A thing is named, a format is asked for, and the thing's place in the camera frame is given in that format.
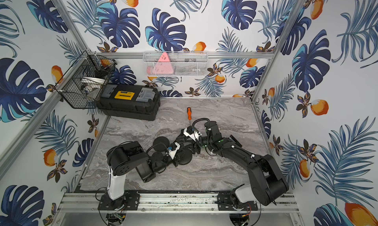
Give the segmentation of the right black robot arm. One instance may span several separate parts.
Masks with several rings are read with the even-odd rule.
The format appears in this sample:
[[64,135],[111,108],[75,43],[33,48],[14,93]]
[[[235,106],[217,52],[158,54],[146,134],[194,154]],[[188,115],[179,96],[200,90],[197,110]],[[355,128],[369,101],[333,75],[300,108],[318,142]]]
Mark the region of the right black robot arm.
[[209,153],[229,159],[242,167],[247,173],[249,184],[241,185],[231,191],[232,204],[240,205],[257,201],[267,206],[289,190],[275,159],[266,154],[254,154],[244,148],[234,137],[223,137],[215,121],[205,121],[204,136],[193,126],[181,130],[175,142],[182,147],[190,147],[194,153],[205,148]]

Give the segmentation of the black round base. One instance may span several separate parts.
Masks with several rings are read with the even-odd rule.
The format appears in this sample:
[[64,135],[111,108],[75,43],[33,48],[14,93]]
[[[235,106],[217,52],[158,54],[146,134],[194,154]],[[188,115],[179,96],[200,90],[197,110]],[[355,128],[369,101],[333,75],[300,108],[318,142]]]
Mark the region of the black round base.
[[165,152],[170,146],[169,139],[166,137],[158,137],[153,142],[153,149],[156,152]]
[[179,165],[187,165],[192,161],[193,154],[189,149],[184,149],[176,154]]

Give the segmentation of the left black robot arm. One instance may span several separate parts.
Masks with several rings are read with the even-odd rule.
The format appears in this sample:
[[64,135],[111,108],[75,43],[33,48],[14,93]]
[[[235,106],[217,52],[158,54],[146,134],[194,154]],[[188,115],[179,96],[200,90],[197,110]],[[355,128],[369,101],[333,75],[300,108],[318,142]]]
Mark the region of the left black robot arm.
[[156,174],[163,173],[169,165],[178,166],[184,149],[177,142],[170,143],[158,137],[146,151],[137,141],[127,141],[111,148],[107,154],[109,183],[107,193],[111,200],[124,195],[127,173],[136,169],[143,182],[149,182]]

